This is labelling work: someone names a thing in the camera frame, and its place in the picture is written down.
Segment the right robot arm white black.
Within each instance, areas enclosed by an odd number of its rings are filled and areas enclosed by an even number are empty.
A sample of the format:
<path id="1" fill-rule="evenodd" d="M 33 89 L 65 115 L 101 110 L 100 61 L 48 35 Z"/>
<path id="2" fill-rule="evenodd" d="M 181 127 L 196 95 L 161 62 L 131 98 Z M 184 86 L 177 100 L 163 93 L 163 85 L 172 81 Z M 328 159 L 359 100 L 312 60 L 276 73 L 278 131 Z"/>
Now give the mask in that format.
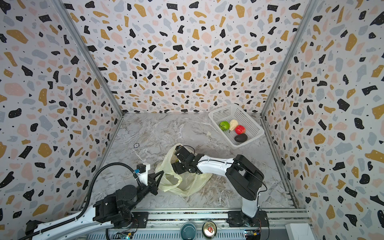
<path id="1" fill-rule="evenodd" d="M 172 164 L 177 174 L 213 174 L 227 178 L 235 191 L 242 197 L 242 210 L 228 212 L 230 227 L 254 227 L 261 224 L 259 196 L 264 184 L 264 174 L 245 156 L 232 159 L 212 158 L 204 154 L 191 153 L 185 146 L 177 145 L 177 161 Z"/>

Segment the red apple fruit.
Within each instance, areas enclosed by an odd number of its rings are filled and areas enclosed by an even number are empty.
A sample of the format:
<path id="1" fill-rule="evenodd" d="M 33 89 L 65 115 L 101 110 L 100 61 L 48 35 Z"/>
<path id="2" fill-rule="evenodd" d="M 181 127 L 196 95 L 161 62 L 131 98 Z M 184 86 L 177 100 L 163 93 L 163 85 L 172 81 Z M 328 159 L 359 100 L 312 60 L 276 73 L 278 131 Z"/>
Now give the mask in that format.
<path id="1" fill-rule="evenodd" d="M 242 125 L 237 125 L 235 128 L 235 132 L 237 135 L 245 134 L 246 133 L 246 128 Z"/>

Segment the dark avocado fruit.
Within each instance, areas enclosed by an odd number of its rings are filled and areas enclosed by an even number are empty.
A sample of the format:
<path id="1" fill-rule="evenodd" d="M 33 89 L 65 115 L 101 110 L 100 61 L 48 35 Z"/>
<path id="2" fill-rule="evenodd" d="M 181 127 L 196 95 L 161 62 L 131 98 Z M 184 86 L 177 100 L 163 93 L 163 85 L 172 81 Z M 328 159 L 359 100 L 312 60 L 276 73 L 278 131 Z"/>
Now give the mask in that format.
<path id="1" fill-rule="evenodd" d="M 244 143 L 248 140 L 248 136 L 246 134 L 240 134 L 235 136 L 234 140 L 238 143 Z"/>

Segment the white plastic mesh basket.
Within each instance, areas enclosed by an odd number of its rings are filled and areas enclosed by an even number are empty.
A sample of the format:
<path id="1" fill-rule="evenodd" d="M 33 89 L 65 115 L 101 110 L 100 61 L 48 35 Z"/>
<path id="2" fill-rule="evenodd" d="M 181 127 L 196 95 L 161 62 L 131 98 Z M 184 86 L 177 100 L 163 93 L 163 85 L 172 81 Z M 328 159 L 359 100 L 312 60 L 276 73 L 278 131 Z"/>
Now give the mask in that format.
<path id="1" fill-rule="evenodd" d="M 236 104 L 227 105 L 209 113 L 213 126 L 233 147 L 240 148 L 261 138 L 263 128 Z"/>

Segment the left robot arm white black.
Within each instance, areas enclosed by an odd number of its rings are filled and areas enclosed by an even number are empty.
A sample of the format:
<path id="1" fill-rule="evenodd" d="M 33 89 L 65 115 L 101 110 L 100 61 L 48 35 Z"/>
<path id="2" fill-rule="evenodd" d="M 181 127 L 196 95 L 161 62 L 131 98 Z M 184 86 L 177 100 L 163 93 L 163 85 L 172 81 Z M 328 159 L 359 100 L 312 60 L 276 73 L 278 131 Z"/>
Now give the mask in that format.
<path id="1" fill-rule="evenodd" d="M 158 194 L 163 174 L 163 171 L 149 174 L 145 186 L 140 188 L 126 185 L 80 213 L 49 223 L 29 221 L 26 236 L 21 239 L 72 240 L 104 229 L 145 228 L 144 219 L 148 217 L 148 213 L 133 214 L 132 210 L 147 194 Z"/>

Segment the beige pear fruit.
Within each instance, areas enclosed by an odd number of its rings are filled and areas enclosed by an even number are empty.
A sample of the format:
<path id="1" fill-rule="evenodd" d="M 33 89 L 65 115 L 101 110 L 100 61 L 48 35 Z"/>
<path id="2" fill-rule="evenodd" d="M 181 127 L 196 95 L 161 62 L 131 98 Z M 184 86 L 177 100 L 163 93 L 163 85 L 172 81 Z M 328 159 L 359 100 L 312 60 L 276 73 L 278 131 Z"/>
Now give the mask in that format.
<path id="1" fill-rule="evenodd" d="M 229 124 L 230 124 L 229 131 L 234 131 L 236 127 L 239 125 L 238 121 L 235 119 L 231 120 Z"/>

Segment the yellow plastic bag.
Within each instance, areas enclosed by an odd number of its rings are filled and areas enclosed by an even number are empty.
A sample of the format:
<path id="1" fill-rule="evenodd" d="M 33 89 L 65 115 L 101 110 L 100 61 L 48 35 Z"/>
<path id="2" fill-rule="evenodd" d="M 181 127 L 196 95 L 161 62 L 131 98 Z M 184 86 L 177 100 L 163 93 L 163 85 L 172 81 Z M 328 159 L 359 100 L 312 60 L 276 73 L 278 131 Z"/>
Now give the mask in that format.
<path id="1" fill-rule="evenodd" d="M 210 180 L 213 174 L 177 174 L 172 164 L 178 162 L 175 156 L 176 146 L 174 145 L 166 154 L 164 160 L 156 166 L 155 172 L 163 171 L 164 174 L 159 184 L 159 189 L 163 192 L 173 193 L 181 197 L 189 197 L 200 191 Z"/>

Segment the bright green round fruit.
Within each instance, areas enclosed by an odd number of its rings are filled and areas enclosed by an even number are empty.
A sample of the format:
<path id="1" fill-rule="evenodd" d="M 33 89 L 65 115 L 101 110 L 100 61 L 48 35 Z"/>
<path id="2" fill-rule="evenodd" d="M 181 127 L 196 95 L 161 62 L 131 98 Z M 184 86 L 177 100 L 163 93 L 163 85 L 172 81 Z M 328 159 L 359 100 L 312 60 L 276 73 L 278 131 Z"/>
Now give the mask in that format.
<path id="1" fill-rule="evenodd" d="M 230 123 L 227 121 L 222 121 L 219 123 L 219 127 L 223 132 L 228 131 L 230 129 Z"/>

